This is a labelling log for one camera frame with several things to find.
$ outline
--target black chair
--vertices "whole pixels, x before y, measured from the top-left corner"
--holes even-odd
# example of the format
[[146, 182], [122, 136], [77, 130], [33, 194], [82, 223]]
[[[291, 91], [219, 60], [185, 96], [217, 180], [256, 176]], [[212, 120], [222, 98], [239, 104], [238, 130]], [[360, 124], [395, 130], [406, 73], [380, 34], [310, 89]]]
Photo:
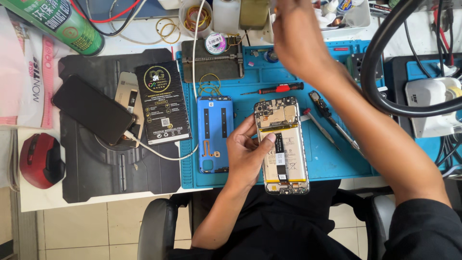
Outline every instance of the black chair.
[[[391, 217], [395, 203], [384, 194], [391, 189], [361, 189], [345, 191], [338, 189], [332, 206], [347, 204], [353, 207], [356, 217], [366, 222], [368, 260], [379, 260], [385, 253], [384, 242], [388, 240]], [[362, 198], [357, 194], [372, 193]], [[200, 192], [172, 195], [170, 199], [158, 198], [146, 208], [140, 228], [138, 260], [164, 259], [175, 242], [176, 218], [180, 206], [189, 205], [191, 234], [207, 216], [208, 212], [197, 210]]]

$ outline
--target pry tool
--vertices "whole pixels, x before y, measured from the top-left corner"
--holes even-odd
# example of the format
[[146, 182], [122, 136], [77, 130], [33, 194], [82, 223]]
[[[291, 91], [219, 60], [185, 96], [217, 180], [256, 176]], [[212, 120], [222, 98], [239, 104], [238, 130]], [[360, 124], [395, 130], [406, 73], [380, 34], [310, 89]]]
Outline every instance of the pry tool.
[[248, 95], [248, 94], [268, 94], [268, 93], [279, 93], [279, 92], [286, 92], [289, 90], [303, 90], [304, 83], [288, 83], [288, 84], [280, 84], [277, 87], [268, 87], [262, 88], [255, 92], [244, 93], [241, 95]]
[[311, 91], [309, 93], [311, 100], [315, 103], [316, 107], [318, 108], [319, 112], [323, 117], [325, 117], [342, 135], [343, 137], [355, 148], [358, 153], [364, 157], [364, 154], [361, 152], [358, 144], [343, 130], [340, 125], [332, 118], [332, 113], [329, 112], [326, 103], [321, 98], [321, 96], [316, 91]]
[[330, 134], [326, 131], [326, 129], [324, 127], [322, 127], [321, 124], [319, 124], [319, 122], [315, 119], [315, 117], [311, 114], [310, 111], [311, 111], [311, 109], [307, 108], [307, 109], [305, 109], [305, 111], [303, 111], [303, 114], [310, 117], [311, 120], [313, 120], [313, 123], [315, 123], [315, 125], [321, 131], [321, 133], [327, 138], [327, 140], [329, 140], [340, 151], [340, 148], [335, 144], [334, 139], [332, 138], [332, 136], [330, 136]]

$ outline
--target gold logo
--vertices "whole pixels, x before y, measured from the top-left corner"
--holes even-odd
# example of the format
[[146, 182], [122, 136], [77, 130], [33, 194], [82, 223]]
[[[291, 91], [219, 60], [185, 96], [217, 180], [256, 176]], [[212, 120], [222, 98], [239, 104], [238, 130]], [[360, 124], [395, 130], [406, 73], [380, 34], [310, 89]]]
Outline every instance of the gold logo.
[[154, 93], [164, 92], [170, 86], [170, 73], [161, 66], [150, 67], [144, 75], [144, 83], [147, 89]]

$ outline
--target black product box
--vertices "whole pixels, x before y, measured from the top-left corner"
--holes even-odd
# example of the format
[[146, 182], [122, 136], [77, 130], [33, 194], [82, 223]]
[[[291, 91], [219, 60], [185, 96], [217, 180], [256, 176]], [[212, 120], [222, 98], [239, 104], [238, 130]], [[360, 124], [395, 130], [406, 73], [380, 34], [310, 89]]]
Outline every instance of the black product box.
[[149, 145], [191, 139], [177, 61], [136, 68]]

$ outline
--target red computer mouse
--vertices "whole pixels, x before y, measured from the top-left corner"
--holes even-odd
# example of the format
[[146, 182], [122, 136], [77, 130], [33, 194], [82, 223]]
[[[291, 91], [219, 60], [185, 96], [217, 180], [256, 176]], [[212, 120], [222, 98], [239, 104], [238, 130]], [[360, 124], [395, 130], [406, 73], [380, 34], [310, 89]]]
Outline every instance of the red computer mouse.
[[56, 184], [64, 178], [65, 170], [58, 140], [41, 133], [24, 141], [19, 169], [24, 179], [37, 188], [48, 189]]

